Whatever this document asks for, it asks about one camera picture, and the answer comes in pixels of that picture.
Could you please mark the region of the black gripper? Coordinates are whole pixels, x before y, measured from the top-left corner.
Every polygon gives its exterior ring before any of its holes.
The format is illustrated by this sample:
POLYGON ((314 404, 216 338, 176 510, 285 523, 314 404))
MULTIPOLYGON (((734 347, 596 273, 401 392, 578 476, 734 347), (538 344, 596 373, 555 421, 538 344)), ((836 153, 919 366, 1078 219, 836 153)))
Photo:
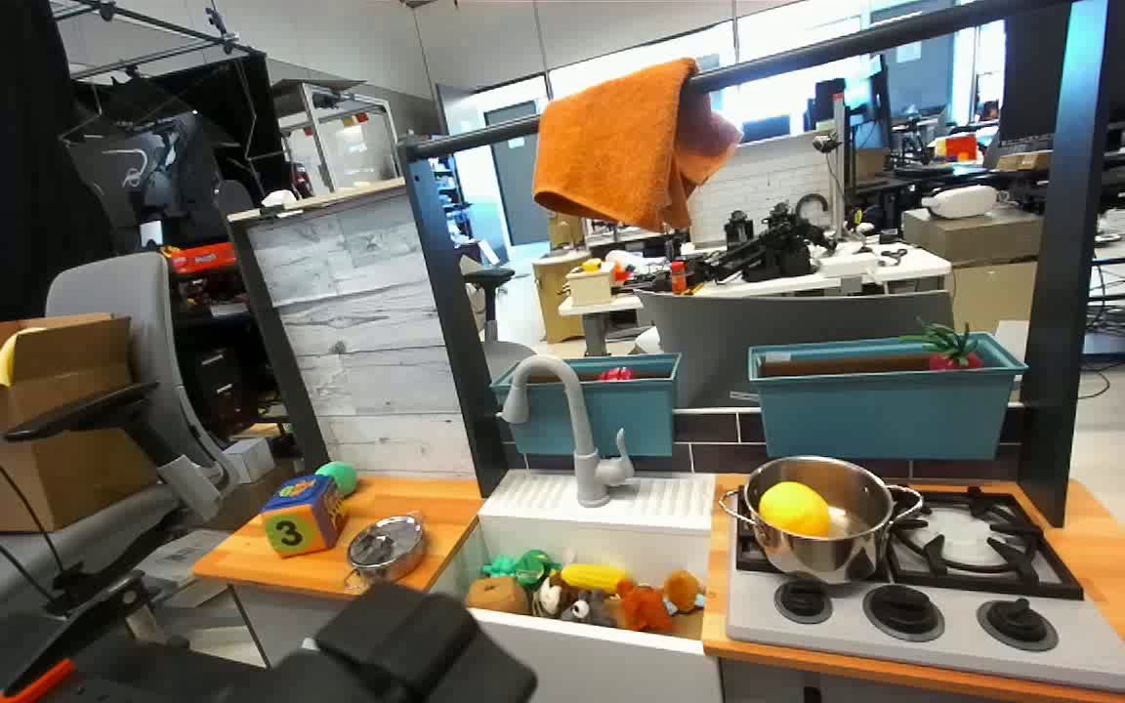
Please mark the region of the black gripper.
POLYGON ((376 581, 349 601, 316 649, 350 667, 380 703, 531 703, 538 676, 445 594, 376 581))

